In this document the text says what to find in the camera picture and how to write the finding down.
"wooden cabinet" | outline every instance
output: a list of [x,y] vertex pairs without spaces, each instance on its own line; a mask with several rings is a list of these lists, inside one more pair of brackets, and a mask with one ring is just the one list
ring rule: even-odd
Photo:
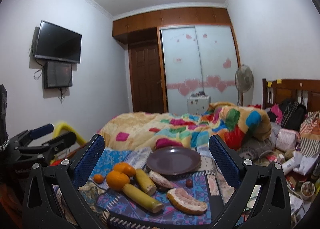
[[113,22],[112,35],[118,36],[128,32],[128,18],[119,19]]
[[212,8],[216,24],[231,24],[227,9]]
[[162,26],[180,24],[180,9],[161,10]]
[[196,8],[179,8],[180,24],[197,24]]
[[147,12],[143,15],[146,29],[162,26],[160,11]]
[[215,24],[216,20],[213,14],[213,8],[199,7],[196,8],[199,23]]
[[128,17],[128,32],[145,29],[145,21],[143,14],[137,14]]

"silver screw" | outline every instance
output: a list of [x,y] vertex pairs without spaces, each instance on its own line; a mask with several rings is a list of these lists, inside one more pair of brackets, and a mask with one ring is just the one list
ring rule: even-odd
[[281,165],[279,163],[275,163],[275,168],[281,169]]
[[62,166],[66,166],[66,165],[68,165],[69,163],[70,163],[70,161],[69,161],[68,159],[65,159],[65,160],[61,161],[61,165],[62,165]]
[[32,168],[36,169],[36,168],[39,168],[39,166],[40,166],[39,163],[35,163],[35,164],[32,165]]
[[251,166],[251,165],[252,165],[252,161],[249,160],[249,159],[244,160],[244,163],[245,163],[247,166]]

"frosted glass door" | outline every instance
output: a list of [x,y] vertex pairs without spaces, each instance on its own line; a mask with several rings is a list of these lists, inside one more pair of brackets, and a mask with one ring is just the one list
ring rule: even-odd
[[162,30],[168,111],[187,113],[187,97],[202,90],[195,28]]
[[235,74],[238,68],[232,32],[228,26],[196,26],[204,91],[211,102],[238,100]]

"purple plate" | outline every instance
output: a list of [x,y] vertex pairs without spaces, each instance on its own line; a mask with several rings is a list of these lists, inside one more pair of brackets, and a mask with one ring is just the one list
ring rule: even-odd
[[182,147],[165,147],[151,153],[147,167],[162,175],[180,175],[195,171],[201,166],[198,152]]

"small orange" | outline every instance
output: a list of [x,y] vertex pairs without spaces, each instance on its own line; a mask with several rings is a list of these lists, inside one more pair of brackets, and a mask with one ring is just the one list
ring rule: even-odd
[[104,177],[103,177],[103,175],[101,175],[101,174],[95,174],[95,175],[93,176],[93,181],[94,181],[95,183],[97,183],[97,184],[101,184],[101,183],[103,183],[103,181],[104,181]]
[[130,166],[126,162],[119,162],[113,166],[113,170],[125,173],[128,177],[132,177],[136,174],[136,170],[134,167]]
[[125,184],[130,183],[129,177],[122,172],[113,170],[106,176],[108,186],[116,191],[121,191]]

